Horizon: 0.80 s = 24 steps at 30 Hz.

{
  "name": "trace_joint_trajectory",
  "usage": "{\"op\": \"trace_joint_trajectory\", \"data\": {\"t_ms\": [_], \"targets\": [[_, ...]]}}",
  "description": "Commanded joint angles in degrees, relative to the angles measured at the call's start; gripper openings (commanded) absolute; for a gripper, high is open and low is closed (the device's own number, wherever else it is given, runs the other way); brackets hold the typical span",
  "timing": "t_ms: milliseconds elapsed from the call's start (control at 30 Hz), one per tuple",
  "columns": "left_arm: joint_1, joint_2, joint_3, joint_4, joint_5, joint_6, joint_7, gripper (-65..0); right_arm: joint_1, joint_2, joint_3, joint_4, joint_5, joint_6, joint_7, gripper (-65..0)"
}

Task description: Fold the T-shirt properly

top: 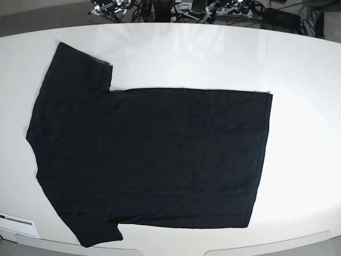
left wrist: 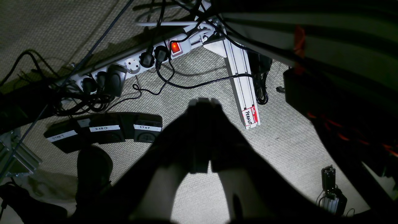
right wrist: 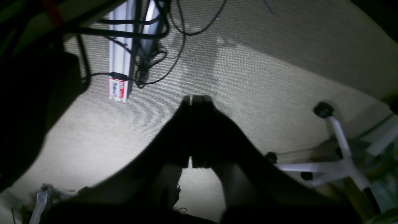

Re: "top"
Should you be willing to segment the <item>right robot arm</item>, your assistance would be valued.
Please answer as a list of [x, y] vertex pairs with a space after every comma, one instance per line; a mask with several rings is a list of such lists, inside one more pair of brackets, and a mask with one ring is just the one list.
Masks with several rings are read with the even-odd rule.
[[135, 1], [132, 0], [91, 0], [93, 8], [87, 13], [96, 16], [111, 16], [131, 9]]

